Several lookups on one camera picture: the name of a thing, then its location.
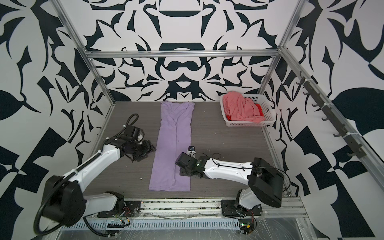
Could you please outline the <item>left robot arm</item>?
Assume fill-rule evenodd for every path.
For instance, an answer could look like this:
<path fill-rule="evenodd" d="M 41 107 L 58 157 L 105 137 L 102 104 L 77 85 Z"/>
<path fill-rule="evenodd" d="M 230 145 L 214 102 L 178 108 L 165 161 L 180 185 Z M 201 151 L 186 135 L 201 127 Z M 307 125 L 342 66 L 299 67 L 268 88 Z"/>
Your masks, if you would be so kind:
<path fill-rule="evenodd" d="M 125 126 L 117 136 L 107 138 L 100 150 L 77 168 L 63 176 L 52 176 L 46 182 L 42 204 L 35 217 L 35 226 L 41 217 L 72 226 L 83 217 L 107 212 L 110 216 L 121 214 L 124 196 L 107 191 L 93 196 L 84 195 L 90 183 L 107 167 L 122 157 L 132 162 L 145 159 L 156 147 L 144 140 L 144 131 L 134 126 Z"/>

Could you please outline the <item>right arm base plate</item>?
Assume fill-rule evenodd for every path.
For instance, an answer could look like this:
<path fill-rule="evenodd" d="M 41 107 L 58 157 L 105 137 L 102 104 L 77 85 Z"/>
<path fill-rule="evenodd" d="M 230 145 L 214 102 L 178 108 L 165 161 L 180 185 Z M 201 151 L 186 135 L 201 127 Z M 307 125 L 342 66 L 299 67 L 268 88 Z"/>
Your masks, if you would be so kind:
<path fill-rule="evenodd" d="M 222 215 L 227 218 L 261 216 L 262 205 L 259 200 L 221 200 Z"/>

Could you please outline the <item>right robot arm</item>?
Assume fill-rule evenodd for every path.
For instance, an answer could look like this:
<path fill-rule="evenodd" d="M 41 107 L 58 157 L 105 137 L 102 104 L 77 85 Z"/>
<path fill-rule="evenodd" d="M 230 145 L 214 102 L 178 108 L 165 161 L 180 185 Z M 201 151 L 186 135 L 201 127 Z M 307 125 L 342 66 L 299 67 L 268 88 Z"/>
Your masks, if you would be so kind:
<path fill-rule="evenodd" d="M 195 147 L 181 153 L 176 160 L 183 177 L 222 179 L 247 186 L 239 190 L 235 200 L 222 200 L 222 215 L 227 218 L 242 218 L 254 213 L 260 215 L 262 204 L 273 208 L 282 206 L 285 176 L 264 159 L 252 162 L 225 162 L 203 155 L 196 158 Z"/>

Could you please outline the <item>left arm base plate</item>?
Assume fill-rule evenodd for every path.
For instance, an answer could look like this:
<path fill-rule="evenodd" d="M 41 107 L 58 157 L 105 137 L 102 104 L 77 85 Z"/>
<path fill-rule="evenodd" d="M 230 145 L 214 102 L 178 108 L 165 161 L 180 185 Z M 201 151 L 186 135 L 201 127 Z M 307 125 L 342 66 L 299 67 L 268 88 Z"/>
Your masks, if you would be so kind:
<path fill-rule="evenodd" d="M 118 200 L 114 208 L 97 214 L 98 218 L 112 218 L 115 215 L 130 218 L 141 211 L 141 201 Z"/>

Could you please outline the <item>purple t-shirt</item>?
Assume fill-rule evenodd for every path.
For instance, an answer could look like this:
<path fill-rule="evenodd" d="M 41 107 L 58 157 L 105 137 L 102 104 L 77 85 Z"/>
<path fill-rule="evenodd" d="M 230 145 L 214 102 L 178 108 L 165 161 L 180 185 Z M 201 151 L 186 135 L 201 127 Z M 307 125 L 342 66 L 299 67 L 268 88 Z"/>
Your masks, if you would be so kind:
<path fill-rule="evenodd" d="M 161 103 L 161 126 L 149 184 L 150 191 L 191 190 L 190 178 L 180 175 L 180 167 L 176 165 L 176 161 L 191 145 L 194 108 L 195 104 L 191 102 Z"/>

